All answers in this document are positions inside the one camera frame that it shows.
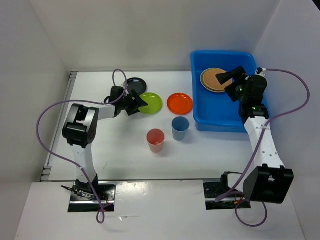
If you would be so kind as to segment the green round plate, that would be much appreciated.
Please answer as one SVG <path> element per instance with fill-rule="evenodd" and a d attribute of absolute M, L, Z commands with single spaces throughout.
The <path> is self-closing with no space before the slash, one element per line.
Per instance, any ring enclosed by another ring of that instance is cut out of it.
<path fill-rule="evenodd" d="M 138 108 L 138 110 L 143 114 L 157 114 L 163 107 L 163 101 L 161 97 L 156 93 L 146 92 L 141 94 L 140 98 L 147 103 L 147 106 L 142 106 Z"/>

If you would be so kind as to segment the black round plate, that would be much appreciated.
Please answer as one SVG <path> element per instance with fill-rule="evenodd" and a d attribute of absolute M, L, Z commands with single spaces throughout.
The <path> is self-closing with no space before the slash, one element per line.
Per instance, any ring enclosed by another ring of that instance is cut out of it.
<path fill-rule="evenodd" d="M 135 91 L 138 95 L 142 95 L 147 90 L 146 82 L 139 77 L 132 77 L 127 80 L 127 91 L 131 93 Z"/>

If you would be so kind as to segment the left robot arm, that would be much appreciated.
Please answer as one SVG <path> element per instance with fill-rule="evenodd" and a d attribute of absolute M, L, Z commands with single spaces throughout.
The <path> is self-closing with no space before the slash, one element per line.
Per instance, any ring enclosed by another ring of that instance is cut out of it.
<path fill-rule="evenodd" d="M 122 86 L 113 86 L 110 95 L 100 106 L 72 104 L 62 129 L 62 136 L 71 147 L 76 165 L 75 191 L 81 192 L 88 200 L 96 199 L 100 193 L 92 154 L 98 121 L 115 118 L 121 111 L 126 111 L 127 115 L 131 116 L 138 113 L 140 107 L 146 106 L 147 102 L 142 100 L 135 90 L 128 92 Z"/>

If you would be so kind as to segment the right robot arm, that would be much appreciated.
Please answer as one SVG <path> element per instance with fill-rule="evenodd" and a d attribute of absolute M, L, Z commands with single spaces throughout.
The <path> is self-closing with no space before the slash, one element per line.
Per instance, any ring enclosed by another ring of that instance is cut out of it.
<path fill-rule="evenodd" d="M 271 118 L 267 107 L 262 103 L 268 86 L 264 70 L 258 68 L 254 75 L 247 75 L 243 67 L 216 75 L 225 87 L 225 92 L 233 102 L 239 102 L 238 114 L 249 136 L 253 154 L 242 175 L 236 181 L 226 179 L 219 184 L 216 202 L 231 196 L 237 186 L 243 184 L 242 192 L 249 202 L 282 204 L 294 180 L 291 169 L 285 168 L 278 155 L 271 129 Z"/>

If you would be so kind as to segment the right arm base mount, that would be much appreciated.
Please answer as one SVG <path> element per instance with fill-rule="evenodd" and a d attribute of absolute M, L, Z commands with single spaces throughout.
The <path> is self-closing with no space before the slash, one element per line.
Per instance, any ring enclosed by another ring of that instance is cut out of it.
<path fill-rule="evenodd" d="M 238 203 L 245 200 L 242 194 L 232 194 L 220 202 L 215 202 L 218 196 L 228 191 L 219 178 L 204 180 L 203 191 L 206 210 L 233 210 Z"/>

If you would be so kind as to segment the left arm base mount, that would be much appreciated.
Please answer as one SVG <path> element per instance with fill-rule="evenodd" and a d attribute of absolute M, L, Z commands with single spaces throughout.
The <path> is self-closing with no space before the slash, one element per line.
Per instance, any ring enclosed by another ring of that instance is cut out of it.
<path fill-rule="evenodd" d="M 93 193 L 88 193 L 82 190 L 76 190 L 74 183 L 72 188 L 64 187 L 70 191 L 70 199 L 68 205 L 69 213 L 97 213 L 101 208 L 97 198 Z M 105 212 L 114 212 L 116 198 L 116 183 L 100 181 L 96 190 L 101 203 L 104 205 Z"/>

